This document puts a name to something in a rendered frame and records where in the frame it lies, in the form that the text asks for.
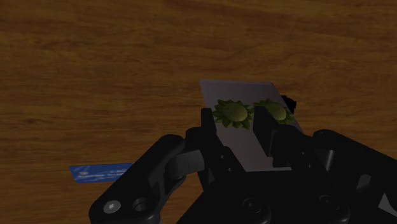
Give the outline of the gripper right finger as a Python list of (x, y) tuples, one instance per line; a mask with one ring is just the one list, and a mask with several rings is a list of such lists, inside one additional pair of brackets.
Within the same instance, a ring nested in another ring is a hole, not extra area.
[(253, 132), (273, 166), (272, 224), (397, 224), (397, 160), (332, 130), (307, 136), (264, 107)]

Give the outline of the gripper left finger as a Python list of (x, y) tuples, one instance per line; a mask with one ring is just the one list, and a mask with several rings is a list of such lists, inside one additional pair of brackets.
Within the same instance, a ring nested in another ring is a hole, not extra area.
[(185, 137), (162, 136), (90, 207), (91, 224), (160, 224), (160, 212), (171, 194), (197, 173), (204, 189), (196, 204), (214, 206), (215, 217), (229, 212), (222, 195), (245, 170), (216, 133), (212, 110), (201, 110), (201, 124)]

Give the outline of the blue card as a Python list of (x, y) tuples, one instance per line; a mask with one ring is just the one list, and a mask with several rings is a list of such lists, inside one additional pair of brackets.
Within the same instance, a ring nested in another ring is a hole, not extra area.
[(72, 165), (69, 170), (78, 184), (101, 183), (116, 181), (131, 166), (132, 163)]

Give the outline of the grey card with green flowers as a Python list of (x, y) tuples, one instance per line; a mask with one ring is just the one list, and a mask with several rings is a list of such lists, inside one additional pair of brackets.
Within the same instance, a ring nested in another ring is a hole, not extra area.
[[(292, 111), (294, 104), (283, 99), (278, 89), (271, 82), (201, 80), (200, 87), (207, 108), (215, 109), (219, 100), (241, 101), (249, 108), (254, 103), (266, 101), (280, 104), (285, 110)], [(274, 171), (273, 158), (266, 156), (258, 142), (253, 128), (225, 127), (216, 124), (217, 135), (223, 145), (229, 147), (247, 172)]]

